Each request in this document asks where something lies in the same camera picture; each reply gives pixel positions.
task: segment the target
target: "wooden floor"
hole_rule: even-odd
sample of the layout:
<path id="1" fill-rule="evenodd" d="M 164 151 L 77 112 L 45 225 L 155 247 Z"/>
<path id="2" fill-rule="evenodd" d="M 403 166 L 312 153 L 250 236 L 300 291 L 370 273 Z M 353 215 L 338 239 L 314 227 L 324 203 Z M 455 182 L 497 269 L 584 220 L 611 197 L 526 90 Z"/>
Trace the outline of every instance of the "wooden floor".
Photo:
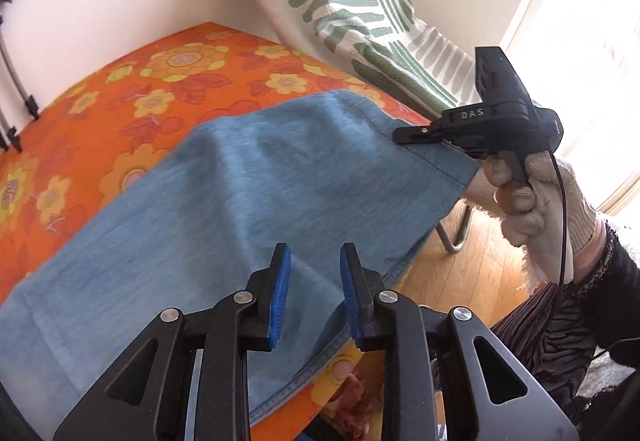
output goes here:
<path id="1" fill-rule="evenodd" d="M 455 237 L 464 204 L 459 202 L 443 224 Z M 469 307 L 485 324 L 492 325 L 526 300 L 522 250 L 511 246 L 500 233 L 500 222 L 475 211 L 462 251 L 450 255 L 435 231 L 422 248 L 409 275 L 401 283 L 401 293 L 418 304 L 448 312 L 452 307 Z M 383 354 L 367 353 L 358 364 L 376 413 L 370 422 L 367 441 L 380 439 L 382 404 L 378 392 L 383 381 Z M 438 419 L 444 420 L 442 398 L 436 396 Z"/>

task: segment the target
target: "triangular cutout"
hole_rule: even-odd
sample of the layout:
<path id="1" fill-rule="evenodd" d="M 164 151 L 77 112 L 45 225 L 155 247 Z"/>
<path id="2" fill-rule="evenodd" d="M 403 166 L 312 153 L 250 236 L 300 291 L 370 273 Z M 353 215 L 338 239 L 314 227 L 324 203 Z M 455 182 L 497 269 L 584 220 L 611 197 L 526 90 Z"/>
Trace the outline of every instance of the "triangular cutout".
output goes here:
<path id="1" fill-rule="evenodd" d="M 501 405 L 527 394 L 526 385 L 486 339 L 476 337 L 474 347 L 492 403 Z"/>
<path id="2" fill-rule="evenodd" d="M 151 367 L 158 350 L 158 343 L 158 340 L 153 338 L 140 348 L 120 371 L 120 374 L 109 384 L 107 396 L 134 406 L 142 403 L 146 383 L 149 380 Z"/>

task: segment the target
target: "person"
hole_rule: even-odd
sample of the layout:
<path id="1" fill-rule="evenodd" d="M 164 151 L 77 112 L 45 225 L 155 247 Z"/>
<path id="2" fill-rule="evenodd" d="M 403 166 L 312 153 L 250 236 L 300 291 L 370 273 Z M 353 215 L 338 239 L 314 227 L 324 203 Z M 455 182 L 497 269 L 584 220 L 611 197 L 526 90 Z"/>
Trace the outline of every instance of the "person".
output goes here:
<path id="1" fill-rule="evenodd" d="M 571 166 L 558 160 L 568 228 L 558 303 L 558 177 L 546 152 L 525 163 L 530 186 L 512 180 L 505 161 L 492 156 L 467 192 L 473 204 L 501 219 L 513 246 L 524 246 L 530 280 L 545 281 L 492 330 L 571 418 L 582 441 L 634 439 L 640 431 L 640 271 L 614 225 L 585 200 Z M 598 347 L 609 354 L 592 363 Z M 584 386 L 590 392 L 578 391 Z"/>

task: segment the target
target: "black clip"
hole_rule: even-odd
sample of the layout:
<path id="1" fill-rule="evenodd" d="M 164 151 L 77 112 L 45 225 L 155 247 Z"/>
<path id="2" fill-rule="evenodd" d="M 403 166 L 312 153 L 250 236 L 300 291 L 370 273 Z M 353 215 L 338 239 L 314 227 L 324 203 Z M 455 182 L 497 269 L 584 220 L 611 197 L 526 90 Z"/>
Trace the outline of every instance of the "black clip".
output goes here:
<path id="1" fill-rule="evenodd" d="M 268 268 L 212 309 L 165 309 L 100 376 L 54 441 L 178 441 L 184 438 L 191 376 L 203 349 L 195 433 L 199 440 L 249 441 L 247 351 L 280 338 L 290 250 L 277 244 Z"/>
<path id="2" fill-rule="evenodd" d="M 340 273 L 361 351 L 385 351 L 382 441 L 436 441 L 431 358 L 437 359 L 449 441 L 578 441 L 540 384 L 469 309 L 418 307 L 385 289 L 344 244 Z"/>
<path id="3" fill-rule="evenodd" d="M 429 126 L 396 128 L 398 144 L 449 141 L 474 159 L 507 161 L 514 179 L 528 182 L 527 155 L 553 153 L 562 139 L 555 111 L 537 107 L 500 47 L 476 47 L 476 88 L 482 103 L 450 108 Z"/>

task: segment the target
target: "knit glove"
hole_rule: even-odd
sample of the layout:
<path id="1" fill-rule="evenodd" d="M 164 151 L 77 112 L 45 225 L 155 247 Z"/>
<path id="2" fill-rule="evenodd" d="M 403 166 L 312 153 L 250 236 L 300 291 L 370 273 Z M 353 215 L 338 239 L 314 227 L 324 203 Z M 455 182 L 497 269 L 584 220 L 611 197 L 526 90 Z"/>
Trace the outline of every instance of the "knit glove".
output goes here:
<path id="1" fill-rule="evenodd" d="M 568 236 L 564 283 L 585 277 L 604 249 L 606 232 L 602 220 L 588 202 L 568 163 L 557 160 L 564 182 Z M 513 246 L 525 246 L 527 264 L 540 280 L 558 283 L 562 252 L 562 198 L 558 178 L 546 152 L 525 160 L 530 186 L 511 179 L 507 163 L 496 156 L 486 159 L 467 191 L 468 198 L 482 209 L 501 218 L 504 237 Z M 497 186 L 487 198 L 486 185 Z"/>

